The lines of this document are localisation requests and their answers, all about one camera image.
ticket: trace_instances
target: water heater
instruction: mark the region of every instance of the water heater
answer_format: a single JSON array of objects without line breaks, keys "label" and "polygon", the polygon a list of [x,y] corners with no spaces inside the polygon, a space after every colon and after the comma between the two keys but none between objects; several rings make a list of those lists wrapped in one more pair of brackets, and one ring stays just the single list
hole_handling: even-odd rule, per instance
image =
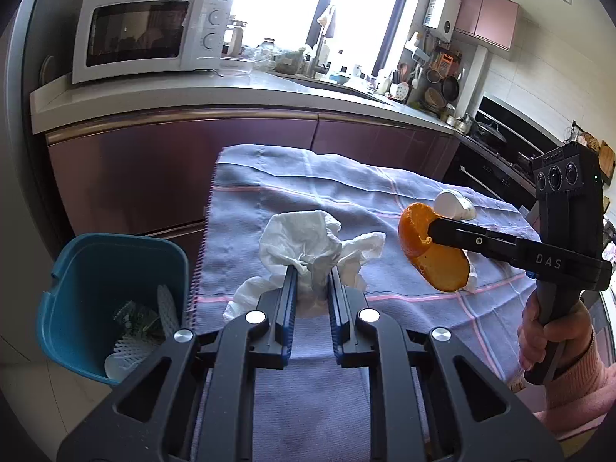
[{"label": "water heater", "polygon": [[430,0],[424,26],[431,28],[433,36],[449,43],[459,11],[460,0]]}]

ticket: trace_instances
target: microwave window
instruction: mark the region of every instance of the microwave window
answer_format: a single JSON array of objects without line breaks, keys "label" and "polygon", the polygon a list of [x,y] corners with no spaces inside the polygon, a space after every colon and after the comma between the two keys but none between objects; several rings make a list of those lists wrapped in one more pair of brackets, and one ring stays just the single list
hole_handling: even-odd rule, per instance
[{"label": "microwave window", "polygon": [[189,2],[131,2],[92,15],[86,66],[180,54]]}]

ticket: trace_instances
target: white countertop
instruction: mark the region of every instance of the white countertop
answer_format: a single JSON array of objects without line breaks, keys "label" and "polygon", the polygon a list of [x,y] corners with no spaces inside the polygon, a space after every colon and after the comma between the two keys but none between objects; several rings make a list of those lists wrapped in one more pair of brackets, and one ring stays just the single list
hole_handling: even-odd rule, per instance
[{"label": "white countertop", "polygon": [[114,114],[183,106],[318,109],[454,132],[424,112],[392,104],[304,87],[261,71],[224,77],[204,71],[157,73],[78,85],[65,75],[30,95],[34,134]]}]

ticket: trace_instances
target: purple cabinet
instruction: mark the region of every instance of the purple cabinet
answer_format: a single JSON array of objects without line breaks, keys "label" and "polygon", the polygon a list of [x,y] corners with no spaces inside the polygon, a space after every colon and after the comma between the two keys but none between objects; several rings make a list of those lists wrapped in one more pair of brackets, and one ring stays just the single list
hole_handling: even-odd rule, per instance
[{"label": "purple cabinet", "polygon": [[319,121],[312,150],[340,154],[360,163],[410,170],[441,179],[458,141],[419,127],[398,128],[359,122]]},{"label": "purple cabinet", "polygon": [[195,271],[197,257],[199,256],[199,247],[203,239],[203,231],[200,230],[193,233],[181,234],[180,236],[171,236],[166,239],[172,241],[184,250],[187,259],[189,259],[189,276],[192,276]]},{"label": "purple cabinet", "polygon": [[519,8],[517,3],[509,0],[483,0],[475,35],[510,49]]},{"label": "purple cabinet", "polygon": [[483,0],[460,0],[460,12],[455,29],[469,34],[475,34],[479,12]]},{"label": "purple cabinet", "polygon": [[225,146],[310,148],[314,119],[232,118],[132,126],[49,147],[76,234],[143,234],[203,219]]}]

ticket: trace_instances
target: human hand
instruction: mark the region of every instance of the human hand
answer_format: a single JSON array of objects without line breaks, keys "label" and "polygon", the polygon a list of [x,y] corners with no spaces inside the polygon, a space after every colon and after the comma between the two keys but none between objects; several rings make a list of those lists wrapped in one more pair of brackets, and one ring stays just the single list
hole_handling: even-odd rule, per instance
[{"label": "human hand", "polygon": [[593,337],[593,325],[588,310],[578,301],[567,316],[545,326],[537,321],[539,311],[537,294],[533,292],[522,312],[522,324],[517,329],[520,366],[528,371],[535,363],[541,363],[548,341],[567,341],[557,367],[570,367],[587,351]]}]

